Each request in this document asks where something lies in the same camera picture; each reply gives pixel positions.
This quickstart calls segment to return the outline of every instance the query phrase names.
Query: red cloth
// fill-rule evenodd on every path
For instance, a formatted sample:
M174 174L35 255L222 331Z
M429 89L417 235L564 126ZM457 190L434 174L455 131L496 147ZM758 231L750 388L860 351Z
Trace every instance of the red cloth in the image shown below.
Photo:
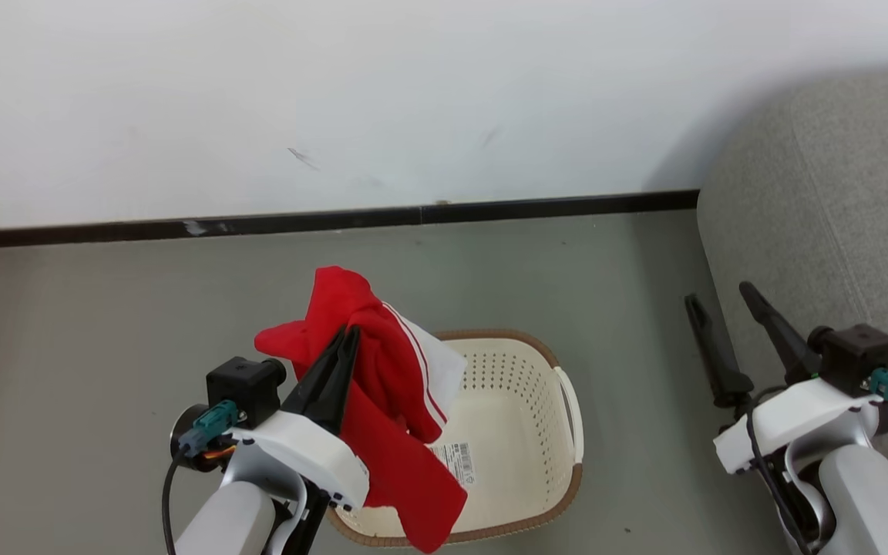
M424 446L441 429L423 401L417 354L369 282L341 267L319 268L306 319L260 331L256 348L289 358L301 378L345 325L359 326L361 341L341 440L369 469L365 505L394 506L409 542L430 553L447 540L468 493Z

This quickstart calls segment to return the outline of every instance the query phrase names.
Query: white basket handle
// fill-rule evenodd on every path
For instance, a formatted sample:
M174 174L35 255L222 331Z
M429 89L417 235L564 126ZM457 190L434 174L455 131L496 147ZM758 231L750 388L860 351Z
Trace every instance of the white basket handle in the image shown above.
M560 366L554 366L553 371L556 372L557 379L560 380L560 390L563 391L564 399L567 400L570 431L574 440L574 464L579 464L584 458L584 425L581 424L581 407L577 404L577 394L574 393L574 387L570 384L567 373L564 373Z

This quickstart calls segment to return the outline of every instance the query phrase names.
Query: cream plastic basket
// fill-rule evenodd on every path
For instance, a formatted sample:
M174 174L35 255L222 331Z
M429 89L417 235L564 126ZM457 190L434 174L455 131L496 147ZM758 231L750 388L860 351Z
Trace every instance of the cream plastic basket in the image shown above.
M468 491L447 543L500 537L556 519L581 485L584 432L577 395L553 352L520 331L437 337L468 358L448 424L431 446L451 446L459 454L453 472L462 474L459 482ZM466 458L471 465L463 464ZM409 545L392 508L338 508L328 510L328 519L363 545Z

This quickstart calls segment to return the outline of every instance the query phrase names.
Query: gray fabric upholstery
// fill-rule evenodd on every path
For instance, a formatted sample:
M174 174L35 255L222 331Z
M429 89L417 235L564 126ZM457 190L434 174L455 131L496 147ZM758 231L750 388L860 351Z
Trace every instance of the gray fabric upholstery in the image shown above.
M782 383L738 294L758 289L801 334L888 333L888 73L792 92L738 130L698 200L698 227L744 372ZM888 435L874 440L888 456Z

